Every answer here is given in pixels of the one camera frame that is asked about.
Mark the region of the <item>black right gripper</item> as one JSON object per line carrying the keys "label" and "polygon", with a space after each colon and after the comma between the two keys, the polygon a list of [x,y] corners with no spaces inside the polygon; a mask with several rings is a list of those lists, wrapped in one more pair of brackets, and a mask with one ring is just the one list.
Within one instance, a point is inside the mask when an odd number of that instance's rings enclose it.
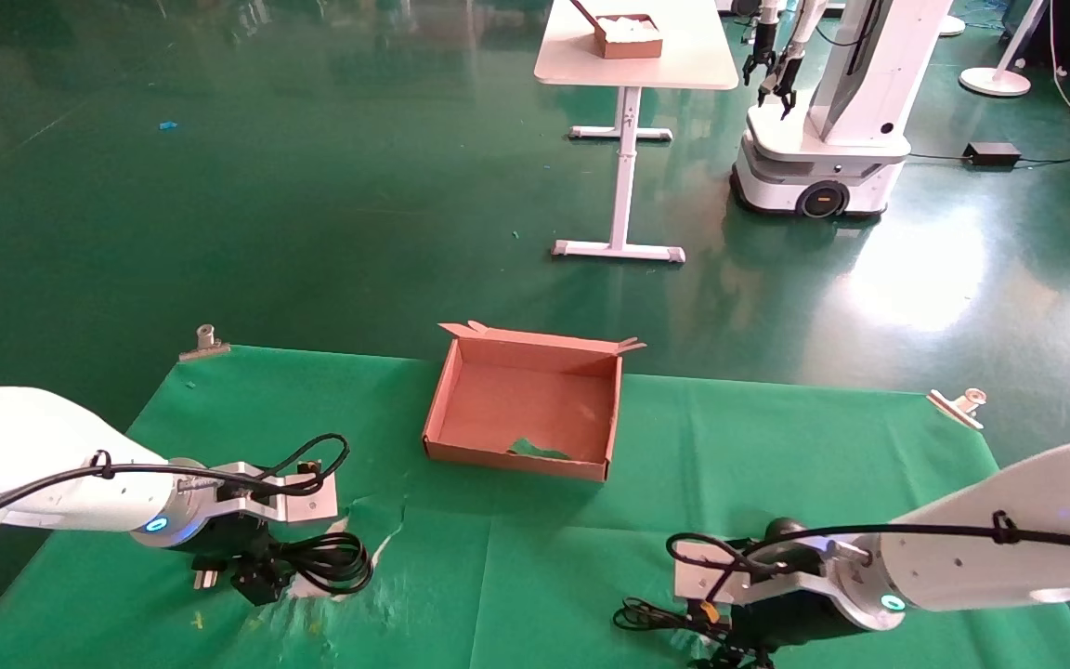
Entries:
{"label": "black right gripper", "polygon": [[778,649],[856,636],[861,627],[825,596],[781,596],[730,610],[730,653],[691,662],[696,669],[774,668]]}

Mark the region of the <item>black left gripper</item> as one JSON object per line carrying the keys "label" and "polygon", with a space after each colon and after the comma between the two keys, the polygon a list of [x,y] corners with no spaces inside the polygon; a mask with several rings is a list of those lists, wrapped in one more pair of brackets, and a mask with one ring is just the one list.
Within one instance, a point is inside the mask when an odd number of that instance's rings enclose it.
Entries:
{"label": "black left gripper", "polygon": [[253,606],[260,607],[280,600],[292,580],[275,559],[259,559],[279,545],[266,520],[224,516],[208,519],[190,538],[169,550],[190,556],[192,571],[226,571],[238,560],[235,590]]}

